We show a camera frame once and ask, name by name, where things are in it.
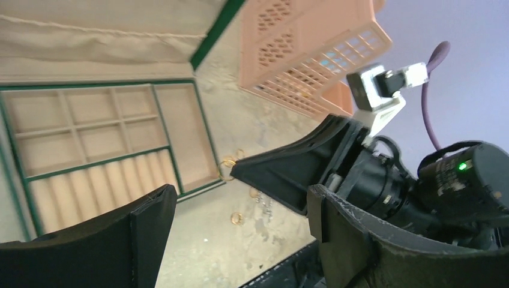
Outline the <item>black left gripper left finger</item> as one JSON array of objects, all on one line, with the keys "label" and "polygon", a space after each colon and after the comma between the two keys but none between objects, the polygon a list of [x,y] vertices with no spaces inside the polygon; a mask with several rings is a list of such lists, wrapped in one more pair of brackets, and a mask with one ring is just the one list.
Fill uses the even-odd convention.
[{"label": "black left gripper left finger", "polygon": [[1,244],[2,287],[154,287],[175,215],[165,184],[90,220]]}]

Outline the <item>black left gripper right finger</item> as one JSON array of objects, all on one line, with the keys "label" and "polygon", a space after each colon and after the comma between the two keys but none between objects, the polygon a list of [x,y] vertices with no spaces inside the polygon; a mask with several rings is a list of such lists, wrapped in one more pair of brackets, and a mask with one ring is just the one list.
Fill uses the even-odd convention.
[{"label": "black left gripper right finger", "polygon": [[475,250],[407,232],[321,185],[307,192],[328,287],[507,287],[508,249]]}]

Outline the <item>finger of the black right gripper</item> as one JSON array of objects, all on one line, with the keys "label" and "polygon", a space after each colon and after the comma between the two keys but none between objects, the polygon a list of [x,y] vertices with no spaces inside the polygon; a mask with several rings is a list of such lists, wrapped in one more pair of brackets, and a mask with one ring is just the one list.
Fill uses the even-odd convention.
[{"label": "finger of the black right gripper", "polygon": [[325,184],[332,174],[344,178],[367,135],[360,122],[328,115],[296,142],[237,161],[230,175],[306,215],[308,187]]}]

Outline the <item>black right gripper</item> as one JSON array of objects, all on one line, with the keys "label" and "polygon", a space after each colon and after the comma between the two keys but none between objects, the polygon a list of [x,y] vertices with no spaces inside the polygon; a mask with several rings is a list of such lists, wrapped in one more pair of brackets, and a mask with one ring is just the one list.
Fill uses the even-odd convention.
[{"label": "black right gripper", "polygon": [[462,141],[421,160],[416,175],[385,136],[362,148],[326,187],[367,213],[423,237],[479,250],[508,247],[508,154]]}]

